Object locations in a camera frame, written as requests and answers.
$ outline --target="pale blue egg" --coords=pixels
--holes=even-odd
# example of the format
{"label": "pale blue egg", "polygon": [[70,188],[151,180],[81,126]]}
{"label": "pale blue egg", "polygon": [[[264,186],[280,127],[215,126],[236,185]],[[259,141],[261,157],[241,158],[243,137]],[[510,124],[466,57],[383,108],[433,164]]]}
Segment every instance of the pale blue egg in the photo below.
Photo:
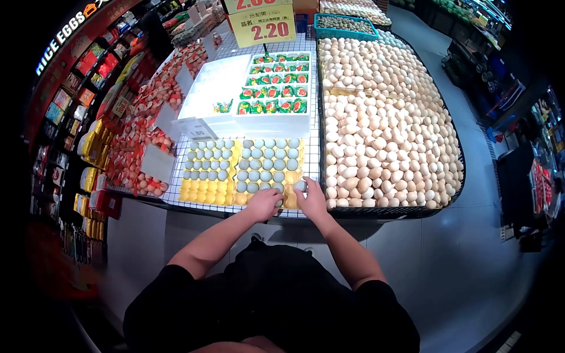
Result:
{"label": "pale blue egg", "polygon": [[303,193],[305,193],[306,192],[306,181],[298,180],[292,188],[293,188],[293,190],[300,190]]}
{"label": "pale blue egg", "polygon": [[254,171],[258,171],[259,169],[261,169],[261,161],[260,161],[260,160],[256,160],[256,159],[252,159],[251,162],[249,162],[249,166],[250,166],[251,169],[253,169]]}
{"label": "pale blue egg", "polygon": [[251,182],[247,186],[247,192],[250,194],[255,194],[259,190],[259,185],[257,183]]}
{"label": "pale blue egg", "polygon": [[277,147],[280,149],[283,149],[286,147],[286,140],[283,138],[280,138],[277,140]]}
{"label": "pale blue egg", "polygon": [[275,166],[276,170],[282,171],[286,167],[286,164],[284,163],[284,161],[282,159],[277,159],[277,160],[275,160],[274,166]]}
{"label": "pale blue egg", "polygon": [[271,172],[261,172],[261,181],[269,182],[271,179],[273,179],[273,174],[271,174]]}
{"label": "pale blue egg", "polygon": [[273,184],[273,189],[278,189],[281,194],[284,192],[284,186],[279,183]]}
{"label": "pale blue egg", "polygon": [[246,181],[248,176],[249,176],[249,173],[247,173],[245,171],[241,171],[237,174],[237,179],[240,180],[240,181]]}
{"label": "pale blue egg", "polygon": [[290,141],[288,142],[288,146],[291,149],[297,149],[298,146],[300,146],[300,140],[297,138],[291,138]]}
{"label": "pale blue egg", "polygon": [[263,161],[263,169],[265,169],[266,171],[273,169],[273,161],[271,161],[270,159],[265,159]]}
{"label": "pale blue egg", "polygon": [[297,149],[288,150],[288,158],[297,159],[298,158],[298,150]]}
{"label": "pale blue egg", "polygon": [[284,173],[283,172],[276,172],[275,175],[273,175],[273,180],[275,182],[283,182],[284,181]]}
{"label": "pale blue egg", "polygon": [[220,172],[218,173],[218,179],[219,179],[220,181],[225,181],[227,178],[228,178],[228,172],[226,172],[226,171],[220,171]]}
{"label": "pale blue egg", "polygon": [[284,159],[286,157],[286,151],[285,150],[277,150],[275,152],[275,157],[277,157],[277,159]]}
{"label": "pale blue egg", "polygon": [[286,163],[286,168],[291,172],[295,171],[298,168],[298,161],[295,159],[289,159]]}
{"label": "pale blue egg", "polygon": [[277,143],[272,138],[268,138],[268,139],[265,140],[265,147],[268,148],[268,149],[275,147],[276,144]]}
{"label": "pale blue egg", "polygon": [[273,151],[272,149],[266,149],[263,152],[263,157],[267,159],[272,159],[274,156],[275,156],[275,151]]}
{"label": "pale blue egg", "polygon": [[263,151],[260,149],[254,149],[251,151],[251,156],[255,159],[259,159],[263,156]]}
{"label": "pale blue egg", "polygon": [[240,163],[237,166],[242,171],[246,171],[249,168],[249,161],[247,159],[242,159],[240,160]]}
{"label": "pale blue egg", "polygon": [[249,172],[249,180],[251,181],[258,181],[260,177],[261,174],[259,174],[259,172],[256,171]]}
{"label": "pale blue egg", "polygon": [[244,149],[243,151],[241,151],[241,156],[243,157],[243,159],[249,159],[249,157],[251,157],[251,150]]}
{"label": "pale blue egg", "polygon": [[237,182],[237,192],[244,193],[245,190],[247,190],[247,184],[244,183],[243,181]]}

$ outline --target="price tag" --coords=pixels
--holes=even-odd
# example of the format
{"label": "price tag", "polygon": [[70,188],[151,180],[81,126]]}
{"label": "price tag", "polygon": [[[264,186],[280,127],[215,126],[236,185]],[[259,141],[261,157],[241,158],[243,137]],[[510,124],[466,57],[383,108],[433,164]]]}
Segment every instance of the price tag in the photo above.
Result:
{"label": "price tag", "polygon": [[225,0],[225,6],[230,15],[273,5],[292,5],[292,0]]}
{"label": "price tag", "polygon": [[230,15],[240,48],[296,40],[292,5],[267,6]]}
{"label": "price tag", "polygon": [[188,117],[175,120],[172,122],[172,125],[191,141],[213,141],[218,139],[214,131],[202,119]]}

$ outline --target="black display bin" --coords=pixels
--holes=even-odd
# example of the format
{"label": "black display bin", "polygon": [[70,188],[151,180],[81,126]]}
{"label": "black display bin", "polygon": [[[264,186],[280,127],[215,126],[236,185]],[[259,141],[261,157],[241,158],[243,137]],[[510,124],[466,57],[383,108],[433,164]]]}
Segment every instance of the black display bin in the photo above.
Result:
{"label": "black display bin", "polygon": [[[391,34],[394,35],[400,41],[402,41],[404,44],[410,45],[410,43],[408,43],[404,38],[400,37],[399,35],[392,33],[392,32],[391,32]],[[416,55],[416,57],[421,61],[420,56],[416,53],[415,50],[414,50],[414,55]],[[320,58],[320,45],[319,45],[319,43],[316,43],[316,56],[317,56],[317,58]],[[320,138],[320,175],[321,175],[320,186],[321,186],[322,190],[325,190],[325,179],[326,179],[325,157],[326,157],[327,152],[326,152],[326,149],[325,149],[325,146],[326,146],[326,141],[325,141],[325,114],[324,114],[324,99],[323,99],[324,88],[322,86],[322,79],[323,79],[322,69],[323,69],[322,65],[319,64],[318,65],[318,119],[320,121],[320,132],[319,132],[319,138]],[[439,88],[438,88],[438,92],[439,92],[440,96],[443,97]],[[451,121],[451,123],[453,125],[453,129],[455,131],[457,131],[457,129],[455,128],[455,123],[453,121]],[[453,195],[453,197],[451,198],[451,200],[449,201],[449,203],[445,207],[451,206],[457,200],[457,198],[459,197],[459,195],[461,195],[461,192],[463,191],[463,187],[465,186],[465,179],[466,179],[466,175],[467,175],[467,166],[465,165],[465,156],[464,156],[463,147],[461,146],[461,144],[459,144],[459,149],[461,150],[461,155],[459,156],[459,161],[461,163],[463,163],[463,180],[461,181],[461,188],[459,189],[459,191],[457,191],[455,193],[455,195]],[[425,208],[424,206],[416,206],[416,207],[335,207],[332,210],[329,210],[328,212],[335,219],[373,219],[373,220],[421,219],[421,218],[433,216],[433,215],[439,213],[445,207],[435,208],[433,210],[429,210],[429,209]]]}

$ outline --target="plastic basket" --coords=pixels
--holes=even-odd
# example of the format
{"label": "plastic basket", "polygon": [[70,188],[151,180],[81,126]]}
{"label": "plastic basket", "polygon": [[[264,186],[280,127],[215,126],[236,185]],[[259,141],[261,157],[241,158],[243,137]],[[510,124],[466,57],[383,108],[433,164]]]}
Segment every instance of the plastic basket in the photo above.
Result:
{"label": "plastic basket", "polygon": [[[333,28],[321,28],[318,27],[318,18],[320,17],[343,17],[356,22],[365,22],[371,25],[371,28],[375,34],[366,34],[361,32],[353,32],[351,30],[344,29],[333,29]],[[360,41],[375,41],[379,37],[377,31],[373,24],[365,19],[355,18],[351,16],[340,16],[340,15],[327,15],[327,14],[315,14],[314,15],[314,29],[316,30],[316,39],[321,38],[351,38]]]}

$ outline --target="white grid surface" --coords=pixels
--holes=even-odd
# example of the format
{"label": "white grid surface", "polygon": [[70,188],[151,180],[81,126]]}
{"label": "white grid surface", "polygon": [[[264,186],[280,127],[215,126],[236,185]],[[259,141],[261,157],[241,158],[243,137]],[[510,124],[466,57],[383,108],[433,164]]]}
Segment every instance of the white grid surface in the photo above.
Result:
{"label": "white grid surface", "polygon": [[[302,171],[305,176],[308,176],[314,180],[320,180],[320,143],[319,143],[319,128],[320,121],[318,120],[318,94],[316,92],[316,85],[318,84],[318,69],[317,69],[317,57],[316,57],[316,39],[312,38],[310,33],[311,26],[308,26],[307,33],[297,33],[296,41],[280,42],[280,43],[269,43],[267,44],[267,50],[269,53],[275,53],[279,51],[309,51],[311,52],[311,92],[310,92],[310,105],[314,109],[310,109],[310,139],[304,139],[305,141],[305,152],[304,152],[304,164],[302,166]],[[229,58],[236,55],[244,54],[261,54],[263,53],[263,45],[255,45],[247,48],[239,48],[237,46],[237,41],[232,32],[224,33],[221,35],[222,43],[218,48],[216,55],[216,60]],[[230,139],[222,140],[239,140],[243,141],[245,136],[234,136]],[[198,202],[183,202],[179,201],[180,188],[182,185],[182,173],[184,171],[184,161],[186,161],[186,154],[189,148],[188,138],[182,136],[176,144],[177,159],[175,161],[175,168],[173,170],[173,175],[169,189],[163,193],[159,199],[163,202],[168,203],[172,206],[194,208],[197,210],[207,210],[207,211],[219,211],[227,213],[236,213],[243,210],[245,206],[217,206],[214,204],[205,204]],[[128,193],[129,191],[124,187],[112,187],[113,190],[118,190]],[[282,210],[279,217],[289,217],[289,218],[306,218],[306,216],[300,210]]]}

